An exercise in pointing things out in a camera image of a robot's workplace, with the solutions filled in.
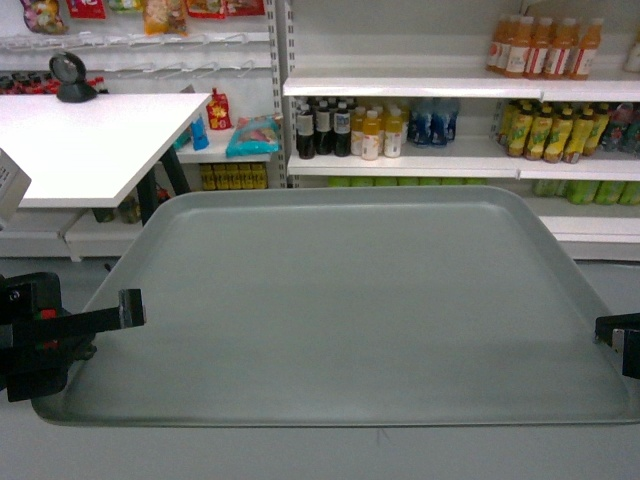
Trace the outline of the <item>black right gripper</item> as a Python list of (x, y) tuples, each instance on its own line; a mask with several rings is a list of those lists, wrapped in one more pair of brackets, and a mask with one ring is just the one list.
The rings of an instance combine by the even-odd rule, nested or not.
[(639, 378), (639, 313), (597, 317), (594, 338), (622, 356), (622, 374)]

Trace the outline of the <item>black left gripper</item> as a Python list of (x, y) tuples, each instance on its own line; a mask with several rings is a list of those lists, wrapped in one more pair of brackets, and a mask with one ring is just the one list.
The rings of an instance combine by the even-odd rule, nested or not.
[(143, 326), (140, 289), (118, 292), (118, 305), (69, 315), (54, 273), (1, 278), (1, 390), (10, 402), (61, 392), (71, 367), (91, 359), (93, 334)]

